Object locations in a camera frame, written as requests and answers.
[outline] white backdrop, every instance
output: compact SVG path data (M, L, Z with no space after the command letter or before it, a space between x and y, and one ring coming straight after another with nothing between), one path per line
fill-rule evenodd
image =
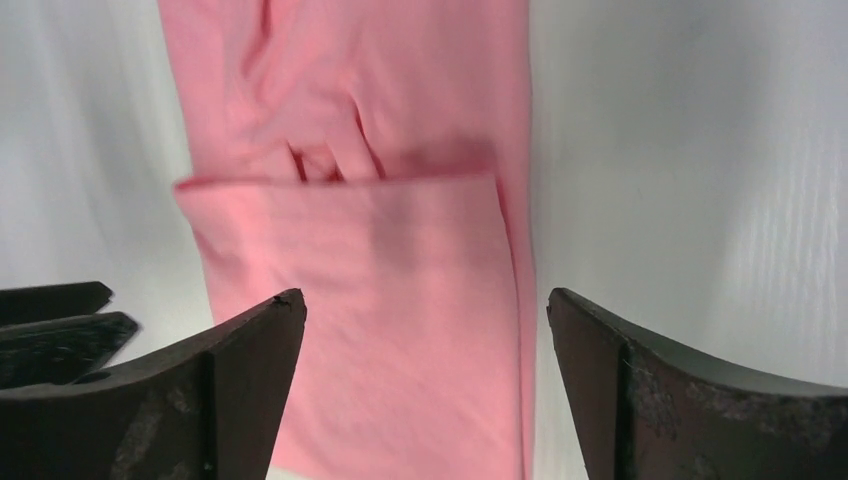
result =
M848 3L533 0L540 307L566 286L848 385ZM539 330L539 478L586 478Z
M567 286L672 338L848 385L848 4L534 0L540 313ZM99 279L208 327L153 1L0 2L0 288ZM537 478L585 478L543 317Z

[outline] pink shirt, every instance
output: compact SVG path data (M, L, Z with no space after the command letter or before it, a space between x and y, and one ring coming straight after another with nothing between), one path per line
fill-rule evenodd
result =
M529 478L527 8L160 0L215 320L309 308L275 465Z

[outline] pink fabric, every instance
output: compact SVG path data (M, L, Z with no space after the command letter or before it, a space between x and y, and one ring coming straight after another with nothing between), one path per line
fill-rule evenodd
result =
M288 287L309 306L273 463L529 478L526 0L160 9L215 320Z

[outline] pink cloth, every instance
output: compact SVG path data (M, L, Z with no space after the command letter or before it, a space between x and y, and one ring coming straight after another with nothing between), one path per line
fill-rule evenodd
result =
M275 465L529 478L527 9L160 0L215 320L309 306Z

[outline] white surface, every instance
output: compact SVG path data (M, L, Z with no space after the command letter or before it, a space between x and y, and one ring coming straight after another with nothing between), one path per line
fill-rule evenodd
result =
M171 197L188 149L155 2L0 2L0 288L101 280L143 330L211 325Z
M541 307L848 385L848 4L533 0ZM539 330L536 470L586 478Z
M540 312L567 286L848 385L846 8L534 0ZM106 282L145 327L123 359L209 326L170 195L188 153L155 3L0 3L0 59L0 288ZM544 320L539 339L536 477L585 478Z

